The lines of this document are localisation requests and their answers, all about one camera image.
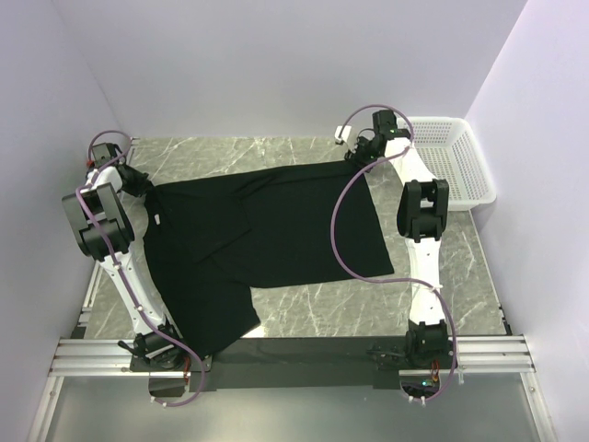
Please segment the white plastic mesh basket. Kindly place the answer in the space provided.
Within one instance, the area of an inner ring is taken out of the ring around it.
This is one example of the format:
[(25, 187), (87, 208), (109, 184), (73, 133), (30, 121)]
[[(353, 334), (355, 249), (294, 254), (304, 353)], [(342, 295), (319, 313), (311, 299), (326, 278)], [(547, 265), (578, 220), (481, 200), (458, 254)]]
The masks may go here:
[(410, 122), (413, 148), (405, 157), (390, 161), (401, 182), (446, 180), (450, 211), (467, 211), (495, 201), (491, 174), (467, 121), (411, 117)]

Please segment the black t-shirt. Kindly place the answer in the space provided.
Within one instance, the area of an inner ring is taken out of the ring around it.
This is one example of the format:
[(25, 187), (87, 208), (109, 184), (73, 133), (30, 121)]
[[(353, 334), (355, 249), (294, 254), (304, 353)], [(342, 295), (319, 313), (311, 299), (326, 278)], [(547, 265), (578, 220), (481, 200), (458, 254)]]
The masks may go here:
[(161, 184), (144, 207), (149, 273), (199, 356), (259, 325), (253, 288), (394, 271), (366, 180), (346, 161)]

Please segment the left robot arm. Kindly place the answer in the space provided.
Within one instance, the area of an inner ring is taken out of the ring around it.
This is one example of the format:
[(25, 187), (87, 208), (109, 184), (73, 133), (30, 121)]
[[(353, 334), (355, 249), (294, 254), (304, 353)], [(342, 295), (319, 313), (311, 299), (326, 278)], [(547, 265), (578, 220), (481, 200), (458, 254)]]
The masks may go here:
[(119, 342), (118, 346), (147, 368), (181, 368), (187, 352), (156, 302), (155, 291), (147, 287), (137, 269), (132, 251), (135, 235), (119, 197), (120, 192), (142, 196), (151, 181), (146, 173), (127, 164), (126, 154), (114, 143), (94, 144), (89, 153), (84, 184), (63, 197), (62, 204), (77, 246), (114, 283), (130, 316), (133, 342)]

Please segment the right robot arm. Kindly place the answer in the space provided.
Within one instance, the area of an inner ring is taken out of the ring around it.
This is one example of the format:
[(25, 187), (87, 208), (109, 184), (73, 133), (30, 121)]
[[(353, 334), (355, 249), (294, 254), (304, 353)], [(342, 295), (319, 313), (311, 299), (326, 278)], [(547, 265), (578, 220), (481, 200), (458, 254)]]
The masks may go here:
[(447, 327), (451, 315), (441, 298), (439, 255), (447, 226), (449, 184), (437, 178), (425, 165), (415, 147), (415, 132), (409, 118), (388, 105), (375, 105), (372, 136), (354, 133), (347, 120), (336, 133), (336, 140), (349, 147), (345, 159), (362, 173), (388, 162), (402, 184), (397, 229), (404, 238), (410, 258), (411, 290), (408, 330), (403, 358), (415, 367), (452, 351)]

